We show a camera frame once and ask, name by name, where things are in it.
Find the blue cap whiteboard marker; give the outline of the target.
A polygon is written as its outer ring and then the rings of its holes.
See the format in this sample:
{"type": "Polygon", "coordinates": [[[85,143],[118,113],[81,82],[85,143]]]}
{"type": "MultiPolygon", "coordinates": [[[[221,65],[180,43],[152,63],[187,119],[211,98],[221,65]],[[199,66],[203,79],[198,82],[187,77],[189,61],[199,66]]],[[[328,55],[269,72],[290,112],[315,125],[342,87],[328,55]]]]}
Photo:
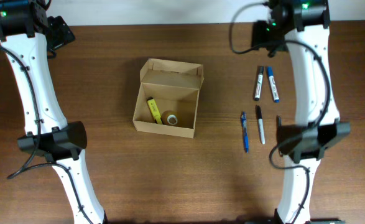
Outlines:
{"type": "Polygon", "coordinates": [[[270,89],[271,89],[271,92],[272,92],[273,100],[274,100],[275,103],[279,103],[280,98],[279,98],[279,94],[278,94],[278,91],[277,91],[273,70],[272,70],[271,67],[267,67],[267,76],[268,76],[268,79],[269,79],[269,84],[270,84],[270,89]]]}

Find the black cap whiteboard marker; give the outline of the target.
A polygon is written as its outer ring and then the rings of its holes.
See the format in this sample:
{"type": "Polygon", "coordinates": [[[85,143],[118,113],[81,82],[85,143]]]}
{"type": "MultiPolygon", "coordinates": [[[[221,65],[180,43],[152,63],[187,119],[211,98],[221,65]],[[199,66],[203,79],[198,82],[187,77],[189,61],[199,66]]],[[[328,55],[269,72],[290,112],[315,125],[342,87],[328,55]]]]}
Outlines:
{"type": "Polygon", "coordinates": [[[256,89],[255,89],[255,93],[254,93],[254,100],[255,101],[259,101],[260,98],[261,98],[263,76],[264,76],[264,67],[260,66],[258,68],[256,89]]]}

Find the black cap permanent marker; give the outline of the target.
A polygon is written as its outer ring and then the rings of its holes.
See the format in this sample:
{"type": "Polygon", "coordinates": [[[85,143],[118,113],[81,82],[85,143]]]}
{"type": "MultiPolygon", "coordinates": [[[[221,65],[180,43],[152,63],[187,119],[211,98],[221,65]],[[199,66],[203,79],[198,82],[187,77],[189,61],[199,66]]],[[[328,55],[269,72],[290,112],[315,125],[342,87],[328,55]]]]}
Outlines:
{"type": "Polygon", "coordinates": [[[264,124],[263,124],[263,119],[262,119],[261,107],[259,105],[256,105],[256,116],[257,116],[257,122],[258,122],[258,127],[259,127],[260,140],[261,140],[262,144],[265,144],[266,138],[265,138],[265,132],[264,132],[264,124]]]}

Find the thin black pen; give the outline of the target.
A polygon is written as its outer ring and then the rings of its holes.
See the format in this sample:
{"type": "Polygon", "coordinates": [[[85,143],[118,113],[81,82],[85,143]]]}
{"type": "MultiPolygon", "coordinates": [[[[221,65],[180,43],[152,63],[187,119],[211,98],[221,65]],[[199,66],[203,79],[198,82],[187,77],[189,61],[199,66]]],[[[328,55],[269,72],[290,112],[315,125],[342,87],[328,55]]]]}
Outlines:
{"type": "Polygon", "coordinates": [[[279,115],[276,116],[276,122],[277,122],[277,128],[280,128],[282,126],[282,121],[279,115]]]}

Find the blue ballpoint pen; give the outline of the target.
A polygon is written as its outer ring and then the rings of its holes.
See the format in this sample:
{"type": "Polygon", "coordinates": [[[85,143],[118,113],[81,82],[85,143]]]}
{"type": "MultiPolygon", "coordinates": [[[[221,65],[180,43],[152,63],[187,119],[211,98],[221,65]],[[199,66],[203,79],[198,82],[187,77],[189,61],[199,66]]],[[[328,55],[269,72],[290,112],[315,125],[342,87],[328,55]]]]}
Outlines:
{"type": "Polygon", "coordinates": [[[246,119],[246,113],[243,111],[241,113],[241,126],[243,129],[243,141],[244,141],[244,150],[245,153],[249,153],[249,138],[247,134],[247,119],[246,119]]]}

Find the brown cardboard box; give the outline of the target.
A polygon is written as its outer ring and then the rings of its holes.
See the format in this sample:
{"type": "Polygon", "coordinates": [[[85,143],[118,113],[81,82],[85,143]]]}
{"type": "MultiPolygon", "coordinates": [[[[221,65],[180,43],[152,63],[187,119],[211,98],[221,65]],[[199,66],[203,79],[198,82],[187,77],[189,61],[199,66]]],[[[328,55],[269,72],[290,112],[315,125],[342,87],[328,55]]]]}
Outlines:
{"type": "Polygon", "coordinates": [[[177,62],[150,58],[141,68],[140,88],[133,115],[135,129],[140,132],[193,138],[204,66],[197,63],[177,62]],[[157,124],[147,105],[153,97],[161,113],[178,113],[176,126],[157,124]]]}

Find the yellow highlighter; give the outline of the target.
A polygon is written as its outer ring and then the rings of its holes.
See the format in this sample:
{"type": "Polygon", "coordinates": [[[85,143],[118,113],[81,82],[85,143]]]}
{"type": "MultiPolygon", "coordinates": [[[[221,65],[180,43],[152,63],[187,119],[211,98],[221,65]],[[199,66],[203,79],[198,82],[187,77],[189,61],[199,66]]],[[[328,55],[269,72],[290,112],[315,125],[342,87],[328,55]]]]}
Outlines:
{"type": "Polygon", "coordinates": [[[147,99],[147,105],[149,107],[150,113],[154,119],[154,121],[157,124],[163,124],[162,122],[162,118],[161,118],[161,113],[158,109],[157,103],[155,102],[155,100],[153,99],[153,97],[150,97],[147,99]]]}

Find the yellow tape roll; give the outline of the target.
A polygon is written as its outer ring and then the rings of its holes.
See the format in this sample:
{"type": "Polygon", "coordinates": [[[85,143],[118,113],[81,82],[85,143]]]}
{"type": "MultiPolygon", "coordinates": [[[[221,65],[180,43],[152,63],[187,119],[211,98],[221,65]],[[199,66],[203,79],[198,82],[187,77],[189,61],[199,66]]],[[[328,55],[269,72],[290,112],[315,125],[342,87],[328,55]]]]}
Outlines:
{"type": "Polygon", "coordinates": [[[161,118],[164,125],[176,126],[179,123],[178,113],[176,111],[164,111],[161,118]]]}

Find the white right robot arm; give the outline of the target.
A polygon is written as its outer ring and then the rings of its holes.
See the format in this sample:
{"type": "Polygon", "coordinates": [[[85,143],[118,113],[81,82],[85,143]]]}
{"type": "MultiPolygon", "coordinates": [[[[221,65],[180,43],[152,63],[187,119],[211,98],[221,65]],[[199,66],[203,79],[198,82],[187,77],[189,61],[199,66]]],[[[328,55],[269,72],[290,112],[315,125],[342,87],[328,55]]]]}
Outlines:
{"type": "Polygon", "coordinates": [[[340,120],[328,62],[330,13],[327,1],[268,1],[268,21],[259,21],[252,46],[269,56],[290,54],[296,95],[295,122],[277,125],[278,153],[284,171],[282,197],[271,223],[311,223],[310,197],[316,170],[326,150],[351,132],[340,120]]]}

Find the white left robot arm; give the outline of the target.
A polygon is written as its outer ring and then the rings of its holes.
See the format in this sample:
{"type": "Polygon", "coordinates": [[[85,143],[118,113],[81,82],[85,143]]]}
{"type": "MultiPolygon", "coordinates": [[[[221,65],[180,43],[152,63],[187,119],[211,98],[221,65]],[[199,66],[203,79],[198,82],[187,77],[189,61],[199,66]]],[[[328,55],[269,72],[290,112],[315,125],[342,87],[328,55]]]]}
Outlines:
{"type": "Polygon", "coordinates": [[[50,1],[0,1],[0,51],[7,55],[24,110],[25,135],[17,140],[30,156],[10,179],[39,167],[59,176],[75,223],[107,223],[86,166],[86,130],[69,123],[58,104],[48,60],[75,40],[62,17],[47,16],[50,1]]]}

